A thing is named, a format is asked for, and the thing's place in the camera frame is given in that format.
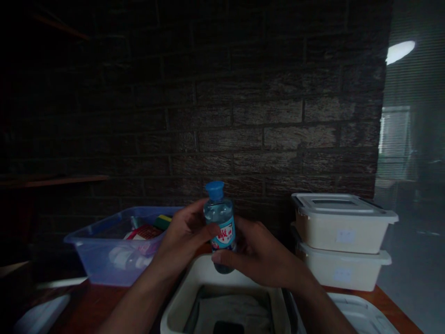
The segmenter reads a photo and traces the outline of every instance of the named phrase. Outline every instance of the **white storage box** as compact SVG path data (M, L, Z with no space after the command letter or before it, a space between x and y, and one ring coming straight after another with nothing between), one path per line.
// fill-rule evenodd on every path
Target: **white storage box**
M258 285L237 270L225 275L220 274L213 265L211 254L206 254L193 261L178 290L165 309L160 324L161 334L184 333L197 294L203 286L209 286L210 289L216 289L225 295L268 295L275 333L297 333L298 320L290 294L285 296L281 289Z
M377 254L388 224L399 221L357 196L328 193L294 193L296 227L303 242L328 251Z
M300 241L295 230L293 234L296 241L295 252L321 285L373 291L381 266L391 264L391 257L385 250L378 254L319 250Z

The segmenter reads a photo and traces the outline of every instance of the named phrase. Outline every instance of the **white paper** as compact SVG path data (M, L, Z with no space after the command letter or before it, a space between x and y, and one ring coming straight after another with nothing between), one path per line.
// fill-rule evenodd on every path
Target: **white paper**
M353 244L356 238L355 230L338 230L335 242L343 244Z
M352 269L337 268L334 272L334 281L351 283Z

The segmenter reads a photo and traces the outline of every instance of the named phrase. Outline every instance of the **plastic water bottle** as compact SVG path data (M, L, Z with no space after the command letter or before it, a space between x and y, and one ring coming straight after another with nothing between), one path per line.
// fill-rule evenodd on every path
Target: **plastic water bottle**
M221 232L212 239L212 251L219 249L236 250L235 222L233 219L233 203L224 198L224 182L214 181L205 185L209 193L209 201L204 204L204 216L207 224L217 223ZM221 274L228 274L233 268L214 264L215 269Z
M114 247L108 255L110 262L117 269L145 269L153 260L153 256L144 257L137 250L126 247Z

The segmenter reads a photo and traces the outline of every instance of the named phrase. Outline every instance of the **person's left hand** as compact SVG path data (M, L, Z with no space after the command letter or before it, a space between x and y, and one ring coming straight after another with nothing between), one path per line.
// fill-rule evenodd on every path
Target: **person's left hand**
M197 249L219 234L217 224L205 224L203 208L207 200L200 199L173 216L158 252L147 268L158 280L176 278Z

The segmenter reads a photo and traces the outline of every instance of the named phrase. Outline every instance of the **white bottle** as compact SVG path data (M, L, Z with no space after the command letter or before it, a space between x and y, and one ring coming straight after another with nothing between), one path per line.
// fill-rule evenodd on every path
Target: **white bottle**
M126 247L114 247L108 257L114 267L121 270L144 269L153 260L153 256L144 257L137 250Z

